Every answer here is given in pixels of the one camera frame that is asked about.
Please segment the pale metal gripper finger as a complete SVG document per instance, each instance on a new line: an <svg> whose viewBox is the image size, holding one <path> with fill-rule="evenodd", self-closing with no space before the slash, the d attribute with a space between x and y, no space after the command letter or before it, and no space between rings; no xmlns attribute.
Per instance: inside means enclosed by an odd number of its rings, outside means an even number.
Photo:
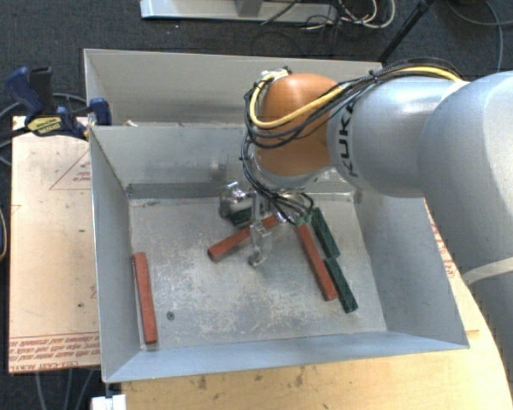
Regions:
<svg viewBox="0 0 513 410"><path fill-rule="evenodd" d="M250 224L252 252L248 257L251 266L257 267L260 259L260 228L257 223Z"/></svg>
<svg viewBox="0 0 513 410"><path fill-rule="evenodd" d="M261 224L260 226L260 252L259 252L259 264L262 264L267 260L270 251L270 231Z"/></svg>

